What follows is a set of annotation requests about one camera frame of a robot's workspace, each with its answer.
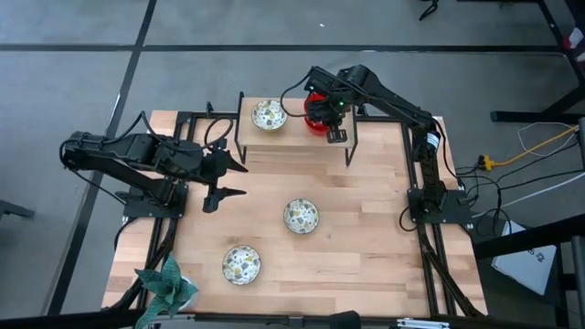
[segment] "patterned bowl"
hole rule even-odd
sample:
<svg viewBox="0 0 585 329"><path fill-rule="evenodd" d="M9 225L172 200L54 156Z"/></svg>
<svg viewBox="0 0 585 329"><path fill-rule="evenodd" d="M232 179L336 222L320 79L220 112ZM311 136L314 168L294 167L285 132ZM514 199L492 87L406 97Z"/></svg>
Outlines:
<svg viewBox="0 0 585 329"><path fill-rule="evenodd" d="M281 128L286 118L279 101L261 101L252 109L252 122L263 131L273 132Z"/></svg>
<svg viewBox="0 0 585 329"><path fill-rule="evenodd" d="M248 284L258 276L261 261L258 252L249 246L237 246L228 251L223 258L223 276L233 284Z"/></svg>
<svg viewBox="0 0 585 329"><path fill-rule="evenodd" d="M319 211L309 200L293 200L284 209L284 225L294 233L310 233L317 224L319 224Z"/></svg>

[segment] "wooden tabletop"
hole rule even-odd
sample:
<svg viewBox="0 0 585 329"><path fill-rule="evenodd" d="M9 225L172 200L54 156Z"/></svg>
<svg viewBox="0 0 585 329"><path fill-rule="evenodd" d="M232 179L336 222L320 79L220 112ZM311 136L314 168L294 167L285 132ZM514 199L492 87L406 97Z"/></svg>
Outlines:
<svg viewBox="0 0 585 329"><path fill-rule="evenodd" d="M176 111L154 111L151 124L158 133L172 134L175 117ZM197 121L196 142L201 143L208 124ZM210 138L227 125L219 122ZM360 144L349 167L338 161L343 154L339 148L248 150L253 153L246 163L250 172L229 172L219 182L248 194L224 199L213 214L201 211L207 187L190 184L173 251L183 275L200 289L188 312L429 315L418 236L398 225L409 188L400 125L358 122L357 129ZM237 153L233 132L229 148ZM447 158L453 168L450 152ZM441 179L454 188L443 161L439 165ZM321 215L307 235L292 233L282 220L284 207L299 197L315 203ZM117 302L136 279L133 269L144 267L152 227L151 218L141 218L121 234L103 306ZM469 237L459 226L441 228L450 273L486 313ZM432 242L431 228L427 230ZM245 286L229 283L221 270L225 253L237 245L252 246L262 260L261 273ZM436 273L435 286L440 310L446 313Z"/></svg>
<svg viewBox="0 0 585 329"><path fill-rule="evenodd" d="M354 146L354 117L351 112L346 113L340 129L345 129L347 141L343 143L328 143L322 136L316 136L309 131L304 118L288 117L282 128L274 132L265 132L258 129L252 122L252 109L261 101L280 99L244 97L239 113L238 142L242 146L323 146L349 148ZM292 114L304 113L304 99L283 99L286 111Z"/></svg>

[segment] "yellow cable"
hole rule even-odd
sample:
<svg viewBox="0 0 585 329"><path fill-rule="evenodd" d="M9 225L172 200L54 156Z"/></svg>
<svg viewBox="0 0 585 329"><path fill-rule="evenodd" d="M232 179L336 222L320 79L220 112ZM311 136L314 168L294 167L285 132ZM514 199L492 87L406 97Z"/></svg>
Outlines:
<svg viewBox="0 0 585 329"><path fill-rule="evenodd" d="M562 136L565 136L565 135L567 135L569 133L575 132L577 130L577 128L579 128L579 126L571 127L569 129L567 129L566 131L564 131L563 133L560 133L560 134L556 135L555 137L552 137L552 138L550 138L550 139L548 139L548 140L546 140L546 141L538 144L537 146L534 146L531 149L529 149L529 150L527 150L527 151L525 151L525 152L523 152L523 153L521 153L521 154L513 157L512 159L506 160L506 161L501 162L501 163L498 163L496 161L491 161L491 160L489 160L489 158L486 157L486 162L489 162L489 164L487 164L487 167L488 167L487 170L491 170L492 167L495 167L495 166L510 165L514 161L516 161L516 160L520 159L521 157L525 156L526 154L530 154L531 152L533 152L533 151L541 148L542 146L544 146L544 145L546 145L548 143L551 143L551 142L556 141L557 139L559 139Z"/></svg>

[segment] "ceramic bowl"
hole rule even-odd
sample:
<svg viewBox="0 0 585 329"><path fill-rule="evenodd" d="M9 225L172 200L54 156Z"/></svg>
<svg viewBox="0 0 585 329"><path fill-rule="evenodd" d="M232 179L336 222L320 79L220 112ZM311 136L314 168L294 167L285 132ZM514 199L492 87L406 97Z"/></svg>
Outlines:
<svg viewBox="0 0 585 329"><path fill-rule="evenodd" d="M284 209L284 225L294 233L310 233L317 224L319 224L319 211L309 200L293 200Z"/></svg>
<svg viewBox="0 0 585 329"><path fill-rule="evenodd" d="M252 122L263 131L271 132L281 128L286 118L279 101L261 101L252 109Z"/></svg>
<svg viewBox="0 0 585 329"><path fill-rule="evenodd" d="M221 269L223 276L233 284L248 284L260 273L260 255L249 246L237 246L228 251Z"/></svg>

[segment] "artificial plant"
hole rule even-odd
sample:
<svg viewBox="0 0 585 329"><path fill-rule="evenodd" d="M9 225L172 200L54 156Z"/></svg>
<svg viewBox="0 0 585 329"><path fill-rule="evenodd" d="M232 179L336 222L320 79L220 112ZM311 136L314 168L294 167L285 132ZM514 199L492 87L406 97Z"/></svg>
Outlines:
<svg viewBox="0 0 585 329"><path fill-rule="evenodd" d="M179 308L197 292L197 288L193 284L181 278L181 270L172 253L169 254L168 260L160 272L154 270L135 271L140 281L143 282L143 287L154 293L154 298L148 304L144 314L138 319L135 329L141 329L148 325L162 312L168 312L173 317Z"/></svg>

